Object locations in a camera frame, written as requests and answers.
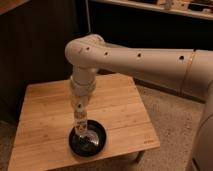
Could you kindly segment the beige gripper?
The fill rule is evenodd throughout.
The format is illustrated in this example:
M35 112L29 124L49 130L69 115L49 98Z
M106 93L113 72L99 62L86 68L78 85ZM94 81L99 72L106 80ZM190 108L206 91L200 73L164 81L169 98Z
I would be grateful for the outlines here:
M73 105L74 117L78 118L78 105L83 105L83 112L85 115L88 113L88 103L96 88L96 82L93 81L88 85L80 85L74 80L70 80L70 98Z

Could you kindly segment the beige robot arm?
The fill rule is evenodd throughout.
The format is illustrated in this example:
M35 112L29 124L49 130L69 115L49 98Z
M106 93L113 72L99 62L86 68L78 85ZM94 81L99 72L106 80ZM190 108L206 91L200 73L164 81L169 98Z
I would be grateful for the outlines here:
M96 73L105 69L205 102L186 171L213 171L213 51L128 48L107 44L91 34L70 41L66 59L72 103L85 107L96 86Z

